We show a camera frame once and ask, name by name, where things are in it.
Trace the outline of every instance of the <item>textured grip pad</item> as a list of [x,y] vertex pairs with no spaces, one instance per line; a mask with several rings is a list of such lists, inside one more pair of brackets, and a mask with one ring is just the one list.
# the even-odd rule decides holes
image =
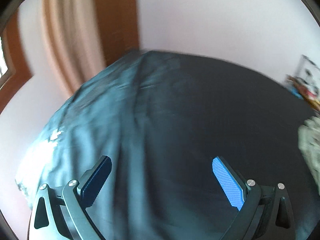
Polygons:
[[231,206],[240,210],[244,204],[243,190],[219,157],[213,159],[212,171],[226,194]]
[[82,208],[92,206],[111,173],[111,169],[111,159],[108,156],[102,156],[92,169],[87,170],[82,175],[77,187],[77,192],[80,196],[79,203]]

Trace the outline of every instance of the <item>beige curtain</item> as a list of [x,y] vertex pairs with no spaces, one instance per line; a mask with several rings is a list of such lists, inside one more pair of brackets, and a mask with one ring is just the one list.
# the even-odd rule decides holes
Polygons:
[[94,0],[43,0],[42,33],[66,97],[106,66]]

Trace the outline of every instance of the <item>bed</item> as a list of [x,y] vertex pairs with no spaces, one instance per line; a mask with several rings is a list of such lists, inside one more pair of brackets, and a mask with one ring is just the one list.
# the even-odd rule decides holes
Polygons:
[[16,183],[32,207],[42,183],[65,185],[107,155],[112,172],[87,209],[106,239],[212,240],[238,212],[212,173],[212,159],[223,156],[245,178],[286,186],[296,239],[306,240],[320,220],[320,197],[297,131],[313,114],[248,68],[133,51],[53,115]]

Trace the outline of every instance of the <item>gray patterned cloth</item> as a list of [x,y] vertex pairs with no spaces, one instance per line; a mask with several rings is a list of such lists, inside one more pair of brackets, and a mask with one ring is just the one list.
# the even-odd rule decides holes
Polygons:
[[320,195],[320,118],[311,117],[299,127],[299,149],[318,186]]

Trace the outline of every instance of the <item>white wall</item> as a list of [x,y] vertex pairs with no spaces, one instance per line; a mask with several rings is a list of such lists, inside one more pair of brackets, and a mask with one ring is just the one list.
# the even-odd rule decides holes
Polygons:
[[301,54],[320,65],[320,27],[300,0],[138,0],[142,49],[238,63],[282,82]]
[[0,209],[21,240],[26,239],[31,211],[14,177],[28,146],[65,101],[44,51],[40,9],[41,0],[26,0],[20,6],[20,35],[34,76],[0,114]]

